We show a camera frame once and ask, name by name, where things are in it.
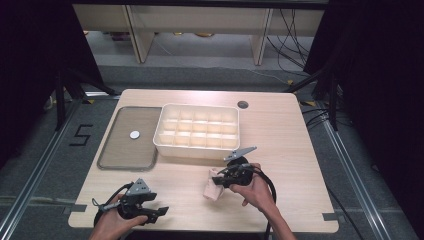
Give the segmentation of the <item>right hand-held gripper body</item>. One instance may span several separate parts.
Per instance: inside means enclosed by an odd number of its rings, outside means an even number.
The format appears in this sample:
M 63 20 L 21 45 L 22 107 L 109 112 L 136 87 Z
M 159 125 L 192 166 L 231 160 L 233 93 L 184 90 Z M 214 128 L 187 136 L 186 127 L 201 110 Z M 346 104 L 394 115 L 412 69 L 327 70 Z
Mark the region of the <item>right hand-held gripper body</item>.
M 256 150 L 256 146 L 234 150 L 230 155 L 224 158 L 230 172 L 226 178 L 232 178 L 233 184 L 247 186 L 252 181 L 254 166 L 245 158 L 245 155 Z

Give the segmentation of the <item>person's right hand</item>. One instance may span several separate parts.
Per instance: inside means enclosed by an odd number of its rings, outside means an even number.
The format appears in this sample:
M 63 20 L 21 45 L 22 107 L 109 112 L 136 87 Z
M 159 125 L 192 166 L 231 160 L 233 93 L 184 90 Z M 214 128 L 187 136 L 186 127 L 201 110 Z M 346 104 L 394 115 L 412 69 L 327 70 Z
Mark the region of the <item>person's right hand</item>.
M 230 190 L 244 197 L 243 206 L 253 205 L 264 215 L 278 212 L 270 188 L 266 181 L 257 173 L 253 174 L 252 181 L 247 186 L 232 184 Z

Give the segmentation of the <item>grey mesh box lid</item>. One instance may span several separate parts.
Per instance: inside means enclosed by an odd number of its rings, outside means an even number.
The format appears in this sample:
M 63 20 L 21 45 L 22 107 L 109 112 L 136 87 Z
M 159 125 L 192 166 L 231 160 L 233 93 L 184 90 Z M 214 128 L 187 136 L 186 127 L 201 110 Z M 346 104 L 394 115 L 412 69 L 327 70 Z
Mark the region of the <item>grey mesh box lid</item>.
M 160 113 L 160 107 L 121 107 L 107 134 L 97 166 L 103 170 L 151 170 L 157 159 L 153 137 Z M 129 137 L 134 130 L 140 132 L 135 140 Z

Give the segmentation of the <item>black tape floor mark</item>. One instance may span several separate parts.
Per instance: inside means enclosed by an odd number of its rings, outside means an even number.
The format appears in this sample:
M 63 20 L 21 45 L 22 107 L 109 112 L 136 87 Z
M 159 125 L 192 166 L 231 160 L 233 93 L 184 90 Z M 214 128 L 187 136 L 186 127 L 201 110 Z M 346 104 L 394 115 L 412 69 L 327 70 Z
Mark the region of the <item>black tape floor mark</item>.
M 88 133 L 88 130 L 93 127 L 92 124 L 80 124 L 74 134 L 74 138 L 77 139 L 76 142 L 71 142 L 70 146 L 72 147 L 82 147 L 88 143 L 91 135 Z

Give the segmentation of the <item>beige wooden shelf unit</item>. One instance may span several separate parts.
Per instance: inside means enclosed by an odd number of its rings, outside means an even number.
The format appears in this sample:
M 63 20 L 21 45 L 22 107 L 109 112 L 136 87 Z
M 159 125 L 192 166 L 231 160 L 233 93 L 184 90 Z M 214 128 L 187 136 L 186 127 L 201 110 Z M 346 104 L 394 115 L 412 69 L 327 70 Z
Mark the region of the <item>beige wooden shelf unit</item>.
M 73 9 L 84 30 L 129 33 L 139 63 L 146 61 L 156 33 L 181 32 L 248 35 L 253 61 L 260 65 L 267 36 L 313 37 L 324 14 L 303 9 L 106 4 L 75 4 Z

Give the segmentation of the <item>grey tape strip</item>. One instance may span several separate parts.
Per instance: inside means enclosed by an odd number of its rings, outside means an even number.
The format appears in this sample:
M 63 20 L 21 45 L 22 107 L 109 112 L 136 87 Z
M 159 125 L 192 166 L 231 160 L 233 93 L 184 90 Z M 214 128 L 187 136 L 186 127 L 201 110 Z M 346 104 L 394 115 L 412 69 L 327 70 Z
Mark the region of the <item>grey tape strip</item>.
M 338 221 L 341 223 L 345 223 L 346 219 L 343 214 L 337 213 L 322 213 L 324 221 Z
M 86 205 L 80 205 L 80 204 L 74 204 L 71 206 L 66 206 L 63 209 L 63 214 L 70 215 L 72 212 L 85 212 L 87 206 Z

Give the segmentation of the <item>black metal stand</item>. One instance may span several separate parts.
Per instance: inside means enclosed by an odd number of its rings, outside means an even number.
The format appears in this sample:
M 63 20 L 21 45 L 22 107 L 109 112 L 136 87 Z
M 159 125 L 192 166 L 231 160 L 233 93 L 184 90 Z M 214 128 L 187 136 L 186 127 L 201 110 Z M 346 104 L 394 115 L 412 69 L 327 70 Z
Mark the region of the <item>black metal stand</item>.
M 119 95 L 118 91 L 107 87 L 103 83 L 103 79 L 100 74 L 98 74 L 97 77 L 91 77 L 82 71 L 72 68 L 63 68 L 59 70 L 55 77 L 57 109 L 56 131 L 65 124 L 66 120 L 65 90 L 67 90 L 72 99 L 82 100 L 87 97 L 87 94 L 82 88 L 83 83 L 105 92 L 107 96 Z
M 307 86 L 308 84 L 316 81 L 317 84 L 312 91 L 312 97 L 315 100 L 322 100 L 325 96 L 328 97 L 329 109 L 327 110 L 329 122 L 334 131 L 338 130 L 336 121 L 336 108 L 337 108 L 337 78 L 334 75 L 331 67 L 323 67 L 316 73 L 306 77 L 302 81 L 291 85 L 284 93 L 294 93 L 297 90 Z

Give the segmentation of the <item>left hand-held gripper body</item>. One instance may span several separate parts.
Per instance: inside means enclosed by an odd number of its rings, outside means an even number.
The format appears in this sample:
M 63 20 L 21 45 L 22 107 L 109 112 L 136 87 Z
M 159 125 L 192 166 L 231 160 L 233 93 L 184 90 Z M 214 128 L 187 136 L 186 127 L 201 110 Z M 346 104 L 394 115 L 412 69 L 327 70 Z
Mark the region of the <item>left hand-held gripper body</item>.
M 158 211 L 142 206 L 146 201 L 153 201 L 157 194 L 152 192 L 145 181 L 137 179 L 120 198 L 118 213 L 123 219 L 133 219 L 137 216 L 146 216 L 149 220 L 158 218 Z

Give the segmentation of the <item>pink sock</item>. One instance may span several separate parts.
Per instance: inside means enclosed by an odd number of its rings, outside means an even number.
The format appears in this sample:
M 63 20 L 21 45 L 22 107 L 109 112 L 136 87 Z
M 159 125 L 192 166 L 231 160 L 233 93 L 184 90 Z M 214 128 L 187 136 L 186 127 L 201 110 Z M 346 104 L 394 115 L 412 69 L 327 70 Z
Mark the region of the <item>pink sock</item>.
M 224 187 L 222 185 L 216 185 L 213 181 L 214 177 L 222 177 L 222 174 L 219 174 L 217 168 L 209 170 L 203 196 L 208 200 L 217 201 L 223 195 Z

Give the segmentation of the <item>white divided storage box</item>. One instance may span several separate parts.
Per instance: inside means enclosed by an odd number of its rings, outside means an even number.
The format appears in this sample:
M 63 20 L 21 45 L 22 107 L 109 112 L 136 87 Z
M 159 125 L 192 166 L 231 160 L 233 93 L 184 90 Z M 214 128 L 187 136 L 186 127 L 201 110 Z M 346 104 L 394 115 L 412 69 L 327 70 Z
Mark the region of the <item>white divided storage box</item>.
M 239 110 L 166 104 L 153 143 L 164 157 L 224 160 L 240 146 Z

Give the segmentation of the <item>black curtain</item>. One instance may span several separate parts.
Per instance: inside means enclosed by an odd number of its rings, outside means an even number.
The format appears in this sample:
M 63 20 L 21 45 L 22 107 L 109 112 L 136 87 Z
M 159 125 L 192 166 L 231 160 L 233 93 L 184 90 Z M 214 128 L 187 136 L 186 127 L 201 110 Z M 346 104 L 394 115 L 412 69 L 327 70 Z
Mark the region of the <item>black curtain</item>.
M 0 0 L 0 169 L 57 85 L 82 96 L 104 83 L 68 0 Z
M 335 49 L 350 118 L 424 240 L 424 0 L 328 0 L 306 72 Z

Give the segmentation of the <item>aluminium floor rail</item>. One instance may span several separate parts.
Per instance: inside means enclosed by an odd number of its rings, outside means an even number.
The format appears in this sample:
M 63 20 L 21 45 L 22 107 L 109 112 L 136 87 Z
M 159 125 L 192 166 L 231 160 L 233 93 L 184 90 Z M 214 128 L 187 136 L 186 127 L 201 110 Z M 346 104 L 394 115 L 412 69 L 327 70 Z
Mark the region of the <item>aluminium floor rail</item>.
M 358 202 L 364 212 L 365 217 L 374 233 L 377 240 L 392 240 L 388 229 L 383 221 L 381 214 L 379 213 L 376 204 L 372 200 L 369 192 L 367 191 L 354 163 L 343 143 L 341 137 L 337 131 L 335 131 L 332 125 L 325 120 L 323 123 L 326 132 L 335 148 L 338 158 L 345 170 L 347 178 L 351 183 L 353 191 L 357 197 Z
M 81 104 L 81 100 L 73 100 L 69 104 L 68 109 L 66 110 L 64 122 L 54 131 L 47 147 L 31 172 L 31 175 L 28 177 L 22 190 L 15 198 L 6 216 L 0 222 L 0 240 L 9 240 L 13 235 L 31 197 L 33 196 L 33 193 L 38 188 L 46 170 L 48 169 L 75 112 Z

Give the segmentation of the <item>person's left hand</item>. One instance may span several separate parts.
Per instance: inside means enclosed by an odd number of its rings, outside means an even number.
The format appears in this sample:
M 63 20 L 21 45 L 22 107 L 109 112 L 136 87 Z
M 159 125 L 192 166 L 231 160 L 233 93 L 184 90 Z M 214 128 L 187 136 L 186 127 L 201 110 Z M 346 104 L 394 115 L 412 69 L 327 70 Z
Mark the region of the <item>person's left hand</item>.
M 121 236 L 123 236 L 133 227 L 143 224 L 146 220 L 147 216 L 144 215 L 132 219 L 124 219 L 116 209 L 112 209 L 102 214 L 91 234 L 94 232 L 106 232 L 121 234 Z

